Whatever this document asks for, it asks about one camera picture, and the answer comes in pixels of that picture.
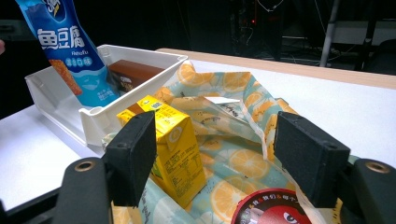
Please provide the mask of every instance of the fish tofu package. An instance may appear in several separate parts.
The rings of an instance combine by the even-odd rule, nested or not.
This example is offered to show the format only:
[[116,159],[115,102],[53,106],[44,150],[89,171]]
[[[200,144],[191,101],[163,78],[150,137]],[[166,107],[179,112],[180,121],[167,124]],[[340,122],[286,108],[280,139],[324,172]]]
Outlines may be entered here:
[[73,0],[16,0],[50,64],[82,105],[106,106],[119,94],[108,69],[78,22]]

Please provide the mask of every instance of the drink carton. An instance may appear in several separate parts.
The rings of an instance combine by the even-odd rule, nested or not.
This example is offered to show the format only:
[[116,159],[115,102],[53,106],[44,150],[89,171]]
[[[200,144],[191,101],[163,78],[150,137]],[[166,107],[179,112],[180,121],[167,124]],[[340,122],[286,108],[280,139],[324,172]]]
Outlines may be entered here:
[[190,116],[148,95],[121,111],[124,125],[133,116],[155,111],[157,159],[151,178],[180,206],[186,207],[206,184]]

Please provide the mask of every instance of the red lid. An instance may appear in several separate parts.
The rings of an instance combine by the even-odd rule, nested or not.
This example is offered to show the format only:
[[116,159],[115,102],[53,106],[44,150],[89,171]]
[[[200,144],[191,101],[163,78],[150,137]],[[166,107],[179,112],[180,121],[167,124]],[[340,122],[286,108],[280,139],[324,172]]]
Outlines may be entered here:
[[289,189],[261,189],[238,203],[232,224],[310,224],[308,216]]

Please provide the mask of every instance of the white plastic tray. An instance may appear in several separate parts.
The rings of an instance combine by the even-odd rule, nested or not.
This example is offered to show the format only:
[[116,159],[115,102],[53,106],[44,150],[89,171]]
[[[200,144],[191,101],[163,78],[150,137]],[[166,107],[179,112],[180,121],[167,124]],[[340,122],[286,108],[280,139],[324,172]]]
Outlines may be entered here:
[[185,55],[112,45],[98,47],[106,64],[120,59],[165,69],[105,107],[84,107],[52,67],[27,76],[35,106],[47,118],[84,145],[101,146],[108,133],[119,131],[117,114],[147,94],[158,90],[188,59]]

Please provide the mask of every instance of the package wrapper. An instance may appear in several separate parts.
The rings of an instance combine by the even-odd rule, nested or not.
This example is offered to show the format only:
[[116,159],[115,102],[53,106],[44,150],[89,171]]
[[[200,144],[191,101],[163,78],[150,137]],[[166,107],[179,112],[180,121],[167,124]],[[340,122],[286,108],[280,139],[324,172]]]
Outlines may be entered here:
[[[191,116],[206,186],[183,209],[148,179],[137,208],[113,207],[116,223],[230,223],[241,200],[267,188],[296,191],[312,223],[340,223],[339,202],[334,209],[315,208],[280,168],[274,155],[277,112],[297,112],[249,71],[198,73],[185,61],[154,96]],[[236,101],[215,104],[206,97]]]

